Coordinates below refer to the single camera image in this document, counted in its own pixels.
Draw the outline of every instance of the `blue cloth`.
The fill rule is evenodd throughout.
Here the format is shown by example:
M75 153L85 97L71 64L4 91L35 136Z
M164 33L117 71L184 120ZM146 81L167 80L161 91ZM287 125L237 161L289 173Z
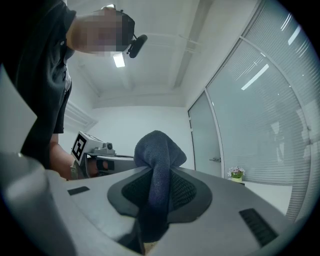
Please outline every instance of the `blue cloth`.
M179 167L186 160L187 157L180 147L159 130L147 134L135 146L136 166L149 166L153 169L148 200L139 217L144 242L156 241L165 229L170 167Z

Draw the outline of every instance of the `glass door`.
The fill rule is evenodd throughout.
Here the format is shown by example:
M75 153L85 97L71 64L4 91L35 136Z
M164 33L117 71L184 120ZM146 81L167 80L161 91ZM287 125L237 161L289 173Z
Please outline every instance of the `glass door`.
M216 124L205 92L188 111L192 130L195 170L222 176Z

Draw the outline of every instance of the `door handle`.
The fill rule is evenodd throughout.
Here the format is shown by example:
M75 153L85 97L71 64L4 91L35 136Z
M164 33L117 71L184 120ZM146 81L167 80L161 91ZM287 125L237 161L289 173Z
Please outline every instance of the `door handle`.
M219 158L212 158L212 159L209 159L210 161L213 161L213 162L216 162L216 163L221 163L221 157Z

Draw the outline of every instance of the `man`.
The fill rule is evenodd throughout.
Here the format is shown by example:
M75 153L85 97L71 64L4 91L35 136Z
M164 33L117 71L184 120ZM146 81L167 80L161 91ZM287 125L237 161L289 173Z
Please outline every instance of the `man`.
M74 51L124 51L135 22L113 8L77 17L62 0L23 1L8 11L14 16L6 21L11 25L4 33L8 40L2 47L2 61L12 83L37 115L21 152L72 179L75 160L59 145L72 90L67 60ZM99 164L108 168L106 162ZM94 159L89 162L89 173L98 173Z

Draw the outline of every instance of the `white marker cube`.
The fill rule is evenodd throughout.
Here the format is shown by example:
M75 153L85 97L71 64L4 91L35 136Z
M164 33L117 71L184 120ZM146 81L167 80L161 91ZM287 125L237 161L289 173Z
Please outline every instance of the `white marker cube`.
M95 147L102 148L103 146L104 142L101 139L83 131L79 131L74 141L71 155L74 157L76 162L81 165L81 161L85 153L91 153Z

